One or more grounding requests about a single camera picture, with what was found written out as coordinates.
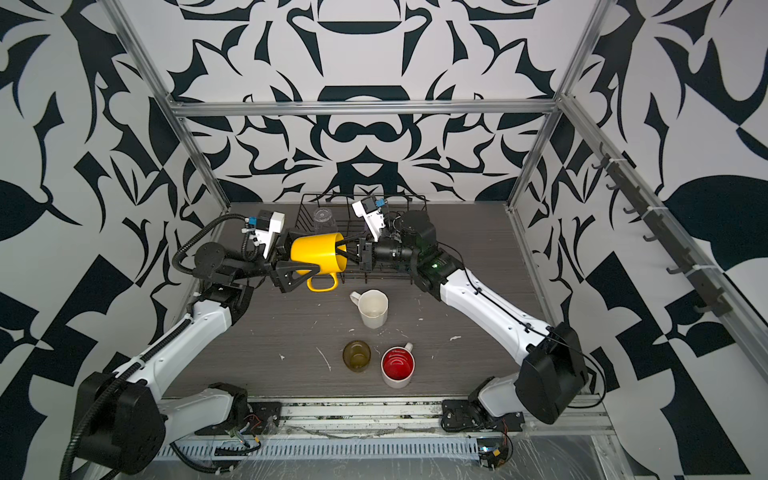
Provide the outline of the yellow mug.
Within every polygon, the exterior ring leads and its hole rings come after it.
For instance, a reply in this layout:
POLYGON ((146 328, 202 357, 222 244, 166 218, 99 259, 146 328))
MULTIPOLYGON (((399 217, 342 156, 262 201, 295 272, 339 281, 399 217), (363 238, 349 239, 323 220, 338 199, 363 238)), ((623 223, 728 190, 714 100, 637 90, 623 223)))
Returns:
POLYGON ((339 275, 344 273, 348 259, 345 256, 345 238, 341 233, 325 233, 297 238, 291 246, 290 259, 294 262, 311 264, 319 267, 318 275, 330 276, 333 285, 328 288, 316 288, 312 281, 313 274, 307 280, 307 287, 314 293, 334 291, 339 286, 339 275))

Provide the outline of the clear glass cup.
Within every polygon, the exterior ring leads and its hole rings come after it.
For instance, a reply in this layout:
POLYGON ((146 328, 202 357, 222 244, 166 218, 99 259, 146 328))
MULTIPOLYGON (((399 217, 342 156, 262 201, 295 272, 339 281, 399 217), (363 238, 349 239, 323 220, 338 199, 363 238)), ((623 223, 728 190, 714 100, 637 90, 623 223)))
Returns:
POLYGON ((313 231, 315 234, 336 233, 338 226, 330 208, 317 208, 312 215, 313 231))

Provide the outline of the cream white cup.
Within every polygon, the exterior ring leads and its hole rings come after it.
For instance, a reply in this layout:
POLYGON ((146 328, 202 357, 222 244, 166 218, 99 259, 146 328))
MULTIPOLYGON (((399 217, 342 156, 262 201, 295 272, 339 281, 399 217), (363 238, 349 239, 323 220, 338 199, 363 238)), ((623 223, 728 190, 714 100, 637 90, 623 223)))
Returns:
POLYGON ((353 291, 349 295, 352 303, 357 307, 363 324, 370 329, 381 328, 388 316, 388 297, 379 290, 368 290, 363 293, 353 291))

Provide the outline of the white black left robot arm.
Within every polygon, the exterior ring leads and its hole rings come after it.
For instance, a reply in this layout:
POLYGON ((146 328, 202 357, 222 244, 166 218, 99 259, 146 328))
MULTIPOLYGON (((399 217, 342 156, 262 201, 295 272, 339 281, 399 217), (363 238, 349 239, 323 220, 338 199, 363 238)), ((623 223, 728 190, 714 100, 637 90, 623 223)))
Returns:
POLYGON ((165 392, 206 346, 242 318, 256 290, 251 278, 269 279, 288 293, 321 273, 325 254, 337 252, 334 244, 323 246, 311 235, 291 231, 263 243, 256 230, 248 229, 246 242, 257 246, 241 252, 202 238, 195 235, 172 259, 175 269, 207 286, 182 319, 120 367, 93 373, 80 384, 60 478, 72 478, 76 459, 107 468, 108 479, 137 474, 162 448, 199 430, 240 437, 251 413, 246 389, 219 382, 175 401, 164 400, 165 392))

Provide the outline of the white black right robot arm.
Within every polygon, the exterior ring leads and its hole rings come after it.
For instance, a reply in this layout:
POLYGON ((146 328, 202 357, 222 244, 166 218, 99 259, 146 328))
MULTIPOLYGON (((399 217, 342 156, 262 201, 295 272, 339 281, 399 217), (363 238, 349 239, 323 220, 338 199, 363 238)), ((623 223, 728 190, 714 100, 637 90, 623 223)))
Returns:
POLYGON ((390 213, 378 202, 356 202, 353 211, 366 231, 346 240, 346 257, 370 272, 379 264, 409 275, 421 291, 464 314, 493 337, 519 370, 493 377, 472 402, 491 418, 521 410, 552 425, 589 382, 591 357, 577 332, 552 326, 524 312, 483 284, 454 247, 441 242, 424 210, 390 213))

